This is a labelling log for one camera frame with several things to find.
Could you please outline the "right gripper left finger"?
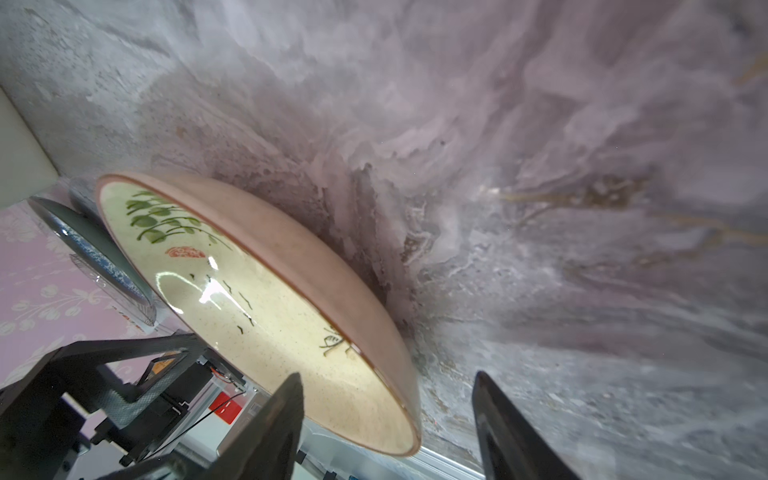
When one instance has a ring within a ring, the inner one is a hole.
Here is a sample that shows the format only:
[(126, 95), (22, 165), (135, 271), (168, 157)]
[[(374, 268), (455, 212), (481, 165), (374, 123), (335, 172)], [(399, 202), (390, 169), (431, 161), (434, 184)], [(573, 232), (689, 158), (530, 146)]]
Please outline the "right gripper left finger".
[(304, 419), (301, 376), (293, 373), (272, 394), (230, 447), (200, 479), (289, 479)]

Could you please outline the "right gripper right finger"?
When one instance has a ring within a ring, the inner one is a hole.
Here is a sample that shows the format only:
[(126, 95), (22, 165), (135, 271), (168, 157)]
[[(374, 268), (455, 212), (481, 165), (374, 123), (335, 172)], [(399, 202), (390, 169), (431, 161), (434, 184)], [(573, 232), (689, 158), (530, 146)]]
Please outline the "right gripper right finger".
[(579, 479), (484, 371), (475, 376), (472, 407), (487, 479)]

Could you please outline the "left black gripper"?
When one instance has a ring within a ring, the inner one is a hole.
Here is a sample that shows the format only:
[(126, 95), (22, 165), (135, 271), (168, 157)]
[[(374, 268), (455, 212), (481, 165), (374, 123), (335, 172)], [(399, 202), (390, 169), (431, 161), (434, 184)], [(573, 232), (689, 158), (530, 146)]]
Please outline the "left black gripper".
[[(169, 352), (172, 363), (137, 384), (123, 382), (111, 363)], [(194, 334), (133, 340), (78, 341), (46, 354), (24, 378), (1, 390), (1, 477), (64, 478), (76, 453), (83, 415), (103, 411), (120, 429), (131, 425), (204, 352)]]

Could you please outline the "cream plate with green leaves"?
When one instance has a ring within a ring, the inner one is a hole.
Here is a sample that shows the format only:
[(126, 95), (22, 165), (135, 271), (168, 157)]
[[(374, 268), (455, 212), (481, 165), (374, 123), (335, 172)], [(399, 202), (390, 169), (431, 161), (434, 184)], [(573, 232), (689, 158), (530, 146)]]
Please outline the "cream plate with green leaves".
[(208, 346), (274, 393), (291, 374), (304, 411), (392, 456), (422, 443), (415, 367), (356, 272), (286, 213), (191, 174), (103, 176), (102, 219), (136, 271)]

